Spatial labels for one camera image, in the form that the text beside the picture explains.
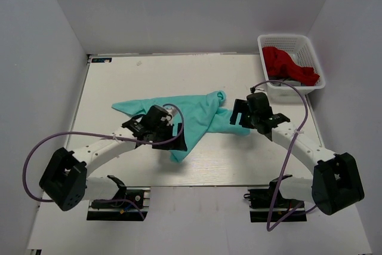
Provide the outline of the teal t shirt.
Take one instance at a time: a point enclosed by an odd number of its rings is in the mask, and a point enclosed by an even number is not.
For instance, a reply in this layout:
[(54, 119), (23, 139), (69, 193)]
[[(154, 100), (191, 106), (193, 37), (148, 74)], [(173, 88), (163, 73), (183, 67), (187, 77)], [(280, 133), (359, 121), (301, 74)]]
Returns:
[(146, 114), (151, 106), (174, 104), (182, 112), (185, 121), (184, 137), (187, 151), (172, 150), (170, 160), (182, 162), (205, 133), (223, 133), (247, 136), (248, 128), (231, 125), (232, 111), (223, 107), (226, 99), (224, 91), (214, 91), (205, 95), (157, 97), (114, 103), (112, 109), (128, 116)]

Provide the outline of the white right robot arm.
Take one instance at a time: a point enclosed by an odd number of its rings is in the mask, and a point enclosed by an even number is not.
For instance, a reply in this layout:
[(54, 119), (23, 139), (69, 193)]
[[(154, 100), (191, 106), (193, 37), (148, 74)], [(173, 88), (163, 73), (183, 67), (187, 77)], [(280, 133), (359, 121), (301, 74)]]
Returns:
[(245, 112), (240, 124), (256, 130), (271, 142), (287, 150), (311, 173), (311, 179), (282, 173), (269, 183), (271, 206), (284, 206), (290, 200), (314, 204), (326, 215), (332, 215), (365, 197), (355, 158), (336, 153), (306, 136), (283, 114), (261, 116)]

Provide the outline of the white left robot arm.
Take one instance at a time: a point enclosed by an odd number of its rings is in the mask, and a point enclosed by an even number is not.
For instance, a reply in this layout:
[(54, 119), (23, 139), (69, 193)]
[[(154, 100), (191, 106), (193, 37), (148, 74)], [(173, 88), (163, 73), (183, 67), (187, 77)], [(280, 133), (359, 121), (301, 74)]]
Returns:
[(85, 200), (121, 206), (127, 200), (123, 181), (113, 175), (93, 177), (92, 173), (141, 145), (186, 151), (184, 124), (171, 124), (166, 118), (131, 118), (111, 135), (102, 136), (90, 145), (74, 150), (60, 148), (53, 153), (39, 186), (63, 211)]

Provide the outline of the grey t shirt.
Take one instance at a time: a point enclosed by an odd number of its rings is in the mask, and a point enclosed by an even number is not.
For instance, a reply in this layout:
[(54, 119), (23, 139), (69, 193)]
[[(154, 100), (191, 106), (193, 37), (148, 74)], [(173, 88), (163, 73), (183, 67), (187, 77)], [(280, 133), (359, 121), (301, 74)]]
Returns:
[(296, 81), (292, 78), (270, 78), (271, 84), (276, 87), (286, 87), (286, 86), (294, 86), (294, 87), (305, 87), (305, 85), (299, 81)]

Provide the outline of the red t shirt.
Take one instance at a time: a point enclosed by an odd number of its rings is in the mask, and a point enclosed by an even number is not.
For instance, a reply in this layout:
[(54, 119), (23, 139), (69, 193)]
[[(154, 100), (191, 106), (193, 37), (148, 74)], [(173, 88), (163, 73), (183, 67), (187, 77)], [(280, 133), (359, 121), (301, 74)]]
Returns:
[(300, 67), (289, 54), (276, 47), (262, 48), (266, 71), (270, 79), (290, 78), (306, 86), (314, 86), (320, 76), (312, 67)]

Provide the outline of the white plastic basket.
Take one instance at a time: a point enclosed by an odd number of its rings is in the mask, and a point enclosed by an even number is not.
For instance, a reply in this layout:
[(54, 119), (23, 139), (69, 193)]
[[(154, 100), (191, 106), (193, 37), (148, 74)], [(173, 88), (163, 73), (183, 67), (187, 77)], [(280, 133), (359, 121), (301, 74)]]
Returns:
[(267, 90), (271, 97), (286, 102), (325, 86), (325, 77), (308, 37), (295, 34), (266, 34), (257, 38)]

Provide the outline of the blue corner label sticker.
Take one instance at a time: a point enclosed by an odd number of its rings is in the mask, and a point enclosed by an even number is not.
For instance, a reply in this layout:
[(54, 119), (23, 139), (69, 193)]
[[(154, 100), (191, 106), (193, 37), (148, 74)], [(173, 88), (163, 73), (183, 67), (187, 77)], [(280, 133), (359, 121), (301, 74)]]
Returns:
[(111, 57), (102, 57), (102, 58), (92, 58), (91, 63), (111, 63)]

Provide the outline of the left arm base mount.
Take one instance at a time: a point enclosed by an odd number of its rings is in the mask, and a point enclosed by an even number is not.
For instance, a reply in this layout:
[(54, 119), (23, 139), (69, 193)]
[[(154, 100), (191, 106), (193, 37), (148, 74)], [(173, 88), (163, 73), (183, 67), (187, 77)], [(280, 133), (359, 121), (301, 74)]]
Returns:
[(88, 221), (142, 222), (150, 205), (150, 188), (128, 188), (118, 198), (107, 202), (105, 199), (91, 201), (88, 207)]

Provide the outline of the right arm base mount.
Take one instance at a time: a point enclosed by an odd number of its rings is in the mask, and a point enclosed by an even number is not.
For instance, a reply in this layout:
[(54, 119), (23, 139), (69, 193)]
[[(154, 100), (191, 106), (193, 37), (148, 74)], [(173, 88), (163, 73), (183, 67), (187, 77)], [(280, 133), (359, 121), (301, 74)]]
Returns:
[[(248, 189), (244, 194), (244, 199), (249, 203), (249, 216), (251, 223), (266, 223), (269, 213), (272, 193), (269, 188), (261, 186)], [(278, 195), (272, 211), (271, 222), (276, 223), (287, 212), (299, 206), (292, 215), (287, 217), (285, 222), (306, 222), (307, 216), (305, 206), (302, 201), (295, 199), (283, 199)]]

